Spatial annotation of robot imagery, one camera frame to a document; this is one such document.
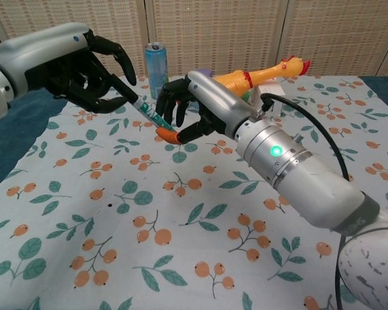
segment floral tablecloth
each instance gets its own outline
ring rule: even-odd
[[[387,106],[357,77],[281,82],[388,210]],[[140,78],[153,104],[147,88]],[[272,121],[339,171],[300,113]],[[234,150],[218,134],[168,145],[130,105],[95,115],[68,103],[0,184],[0,309],[335,309],[339,236]],[[345,309],[366,309],[341,290]]]

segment robot finger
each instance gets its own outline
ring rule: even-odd
[[[156,101],[155,112],[162,116],[168,109],[167,106],[169,105],[171,96],[176,96],[177,98],[187,92],[188,87],[184,79],[177,79],[175,81],[164,84]]]

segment rubber chicken toy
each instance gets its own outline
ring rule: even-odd
[[[289,59],[282,59],[278,65],[271,68],[253,72],[236,70],[229,74],[215,76],[214,79],[241,97],[248,90],[263,84],[268,79],[277,78],[278,76],[286,78],[301,76],[307,72],[309,67],[310,60],[303,61],[301,58],[292,55]]]

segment robotic arm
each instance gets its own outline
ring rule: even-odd
[[[156,111],[169,118],[179,102],[181,125],[189,100],[199,102],[200,121],[180,132],[158,128],[158,135],[184,144],[216,130],[235,140],[237,153],[310,224],[350,236],[338,257],[343,281],[368,307],[388,309],[388,214],[299,144],[299,136],[259,119],[241,98],[200,72],[164,85]]]
[[[118,43],[95,36],[83,23],[67,23],[1,43],[0,118],[7,113],[9,102],[43,87],[57,98],[95,113],[110,113],[127,101],[135,102],[138,95],[110,74],[93,52],[112,55],[128,82],[136,84],[125,50]],[[100,99],[111,87],[122,97]]]

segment blue can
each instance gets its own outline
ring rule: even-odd
[[[152,42],[145,46],[149,90],[151,97],[157,99],[162,87],[168,82],[167,50],[163,43]]]

